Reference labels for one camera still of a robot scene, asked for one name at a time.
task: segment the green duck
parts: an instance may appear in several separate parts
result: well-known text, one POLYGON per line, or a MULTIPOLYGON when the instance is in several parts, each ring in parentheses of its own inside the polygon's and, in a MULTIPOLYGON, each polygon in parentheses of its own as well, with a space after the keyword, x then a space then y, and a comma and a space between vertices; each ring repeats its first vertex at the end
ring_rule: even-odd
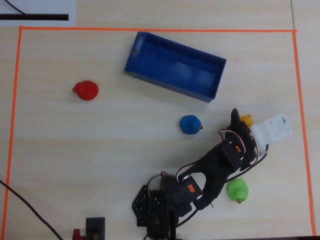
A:
POLYGON ((247 199, 249 189, 245 181, 242 179, 232 180, 227 187, 229 197, 238 204, 247 199))

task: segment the orange tape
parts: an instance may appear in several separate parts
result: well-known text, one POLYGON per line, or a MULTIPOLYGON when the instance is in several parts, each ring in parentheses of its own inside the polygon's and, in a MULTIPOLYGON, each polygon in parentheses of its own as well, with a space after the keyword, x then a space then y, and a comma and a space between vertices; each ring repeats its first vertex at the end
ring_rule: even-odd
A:
MULTIPOLYGON (((260 30, 259 29, 158 29, 158 28, 116 28, 116 27, 20 26, 19 27, 17 51, 16 51, 14 84, 13 84, 10 140, 9 140, 8 164, 7 164, 7 174, 6 174, 6 184, 7 185, 9 185, 9 183, 10 183, 11 161, 12 161, 11 159, 12 159, 12 149, 13 149, 13 140, 14 140, 16 96, 17 96, 17 84, 18 84, 18 71, 19 71, 22 30, 85 30, 85 31, 132 31, 132 32, 146 31, 146 32, 175 32, 175 33, 292 33, 294 60, 295 60, 295 71, 296 71, 300 114, 301 114, 301 123, 302 123, 302 134, 303 134, 305 166, 306 166, 307 185, 308 185, 311 229, 312 229, 312 235, 313 236, 316 235, 314 210, 313 210, 313 197, 312 197, 311 178, 310 178, 309 155, 308 155, 308 145, 307 145, 307 134, 306 134, 303 101, 302 101, 302 91, 301 91, 297 43, 296 43, 297 30, 295 30, 295 29, 274 29, 274 30, 267 30, 267 29, 266 30, 264 30, 264 29, 260 29, 260 30)), ((5 189, 5 196, 4 196, 4 206, 3 206, 1 240, 5 239, 5 229, 6 229, 6 219, 7 219, 7 209, 8 209, 8 194, 9 194, 9 191, 6 188, 5 189)))
POLYGON ((295 29, 161 29, 122 27, 47 27, 23 26, 24 30, 87 30, 87 31, 131 31, 131 32, 174 32, 174 33, 293 33, 295 29))
POLYGON ((297 82, 297 86, 298 86, 300 114, 301 114, 301 123, 302 123, 302 134, 303 134, 303 144, 304 144, 306 179, 307 179, 307 184, 308 184, 308 196, 309 196, 309 209, 310 209, 311 229, 312 229, 312 235, 315 236, 316 235, 316 227, 315 227, 314 207, 313 207, 311 178, 310 178, 310 166, 309 166, 307 133, 306 133, 304 106, 303 106, 303 102, 302 102, 302 92, 301 92, 301 82, 300 82, 300 73, 299 73, 299 62, 298 62, 298 52, 297 52, 297 42, 296 42, 296 33, 295 32, 292 32, 292 39, 293 39, 293 51, 294 51, 294 61, 295 61, 296 82, 297 82))
MULTIPOLYGON (((13 97, 12 97, 12 111, 11 111, 11 127, 10 127, 8 166, 7 166, 7 170, 6 170, 6 184, 7 185, 9 185, 9 183, 10 183, 11 156, 12 156, 12 146, 13 146, 13 141, 14 141, 15 110, 16 110, 18 70, 19 70, 20 48, 21 48, 21 35, 22 35, 22 27, 20 26, 19 27, 19 37, 18 37, 18 46, 17 46, 17 49, 16 49, 15 73, 14 73, 14 83, 13 83, 13 97)), ((3 205, 1 240, 5 239, 5 229, 6 229, 6 219, 7 219, 7 209, 8 209, 8 194, 9 194, 9 190, 6 188, 5 189, 5 195, 4 195, 4 205, 3 205)))

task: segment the white wire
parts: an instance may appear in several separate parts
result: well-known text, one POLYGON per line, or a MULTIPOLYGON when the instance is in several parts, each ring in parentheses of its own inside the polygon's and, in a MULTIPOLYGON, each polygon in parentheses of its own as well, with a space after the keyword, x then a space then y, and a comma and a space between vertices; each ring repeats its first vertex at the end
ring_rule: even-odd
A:
POLYGON ((243 153, 245 153, 247 151, 244 141, 241 139, 241 137, 235 131, 232 131, 232 130, 219 130, 219 133, 221 133, 221 132, 228 132, 228 133, 235 134, 239 138, 239 140, 240 140, 240 142, 241 142, 241 144, 243 146, 243 149, 244 149, 243 153))
POLYGON ((183 169, 185 169, 185 168, 187 168, 187 167, 191 167, 191 166, 193 166, 193 165, 194 165, 194 163, 193 163, 193 164, 188 164, 188 165, 184 166, 183 168, 181 168, 181 169, 176 173, 175 179, 176 179, 176 182, 177 182, 177 183, 179 183, 179 180, 178 180, 179 173, 180 173, 183 169))

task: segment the yellow rubber duck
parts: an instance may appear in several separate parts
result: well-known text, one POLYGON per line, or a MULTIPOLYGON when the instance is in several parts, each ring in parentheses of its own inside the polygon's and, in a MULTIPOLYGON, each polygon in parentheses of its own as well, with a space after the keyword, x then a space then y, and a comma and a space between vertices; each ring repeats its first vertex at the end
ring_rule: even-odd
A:
POLYGON ((250 114, 247 114, 245 116, 240 116, 240 120, 242 122, 245 122, 248 128, 250 128, 254 124, 254 120, 252 119, 252 116, 250 114))

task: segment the blue toy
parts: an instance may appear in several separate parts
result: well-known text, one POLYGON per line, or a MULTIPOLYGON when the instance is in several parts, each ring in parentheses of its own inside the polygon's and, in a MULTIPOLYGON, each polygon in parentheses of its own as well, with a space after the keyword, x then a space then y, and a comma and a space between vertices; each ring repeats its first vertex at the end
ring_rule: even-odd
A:
POLYGON ((139 31, 124 71, 136 79, 210 103, 216 97, 226 61, 139 31))
POLYGON ((203 129, 201 121, 195 115, 184 116, 180 121, 180 127, 185 134, 196 134, 203 129))

